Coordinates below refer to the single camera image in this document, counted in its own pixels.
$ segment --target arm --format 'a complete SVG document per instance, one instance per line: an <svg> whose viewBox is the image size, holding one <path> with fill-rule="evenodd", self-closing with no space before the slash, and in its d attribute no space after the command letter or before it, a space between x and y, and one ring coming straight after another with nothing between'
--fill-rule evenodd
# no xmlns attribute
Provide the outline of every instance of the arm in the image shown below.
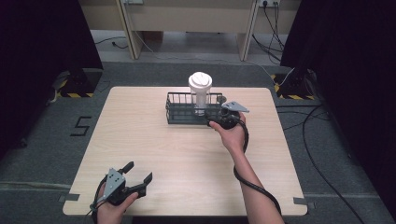
<svg viewBox="0 0 396 224"><path fill-rule="evenodd" d="M245 116L240 113L241 120L246 121ZM224 130L216 122L211 121L209 125L221 136L223 145L230 152L236 171L247 181L263 188L262 182L256 176L248 158L243 151L245 133L238 124L231 130ZM271 199L241 183L242 194L244 196L247 218L250 224L257 223L284 223L282 216L277 212Z"/></svg>
<svg viewBox="0 0 396 224"><path fill-rule="evenodd" d="M105 191L105 184L102 185L99 191L99 197L103 196ZM128 196L125 201L114 206L111 203L99 203L98 204L98 224L120 224L122 221L122 215L126 209L137 199L138 193L135 192Z"/></svg>

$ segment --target wooden table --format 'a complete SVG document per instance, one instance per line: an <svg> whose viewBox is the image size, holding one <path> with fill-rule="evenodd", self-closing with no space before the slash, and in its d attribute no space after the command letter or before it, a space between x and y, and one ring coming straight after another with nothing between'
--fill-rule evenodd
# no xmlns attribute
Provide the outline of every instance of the wooden table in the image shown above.
<svg viewBox="0 0 396 224"><path fill-rule="evenodd" d="M233 161L219 134L205 125L168 124L165 101L180 87L115 87L111 90L78 169L64 213L85 215L99 181L110 167L129 161L127 186L142 183L150 172L148 195L127 211L134 216L245 216ZM247 107L247 157L259 179L278 199L285 216L300 216L305 205L276 108L264 88L212 88Z"/></svg>

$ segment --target finger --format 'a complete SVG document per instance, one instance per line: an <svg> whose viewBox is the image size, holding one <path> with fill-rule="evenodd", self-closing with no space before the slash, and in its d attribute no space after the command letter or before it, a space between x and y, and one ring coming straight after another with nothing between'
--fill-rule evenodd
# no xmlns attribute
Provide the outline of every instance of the finger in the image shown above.
<svg viewBox="0 0 396 224"><path fill-rule="evenodd" d="M120 209L122 209L122 211L125 211L129 206L131 206L131 204L137 199L137 197L139 196L139 194L137 192L129 195L125 201L120 204Z"/></svg>
<svg viewBox="0 0 396 224"><path fill-rule="evenodd" d="M209 122L210 127L212 127L214 130L216 130L218 133L221 133L223 128L217 124L215 121L210 121Z"/></svg>
<svg viewBox="0 0 396 224"><path fill-rule="evenodd" d="M242 121L244 121L245 124L247 123L247 118L245 117L244 113L239 112L239 117L240 117L240 119L241 119Z"/></svg>
<svg viewBox="0 0 396 224"><path fill-rule="evenodd" d="M105 192L105 187L106 187L106 182L103 183L103 185L99 189L99 194L98 194L99 198L103 196L103 193Z"/></svg>

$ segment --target forearm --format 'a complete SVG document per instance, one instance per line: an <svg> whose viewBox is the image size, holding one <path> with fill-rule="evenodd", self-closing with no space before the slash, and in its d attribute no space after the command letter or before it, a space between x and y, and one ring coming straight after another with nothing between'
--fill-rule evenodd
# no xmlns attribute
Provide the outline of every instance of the forearm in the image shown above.
<svg viewBox="0 0 396 224"><path fill-rule="evenodd" d="M230 153L233 157L235 169L238 174L248 182L263 188L262 182L256 176L243 151L235 150L230 151ZM271 199L243 183L241 183L241 189L247 209L247 218L250 224L284 223Z"/></svg>

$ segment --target black wire basket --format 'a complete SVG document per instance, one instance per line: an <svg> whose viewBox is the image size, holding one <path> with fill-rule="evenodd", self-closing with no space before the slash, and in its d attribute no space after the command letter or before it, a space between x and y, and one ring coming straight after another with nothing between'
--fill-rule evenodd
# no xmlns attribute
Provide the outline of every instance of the black wire basket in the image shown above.
<svg viewBox="0 0 396 224"><path fill-rule="evenodd" d="M226 98L221 93L209 93L206 108L194 107L194 94L190 92L168 92L166 118L168 124L206 124L206 118L216 117Z"/></svg>

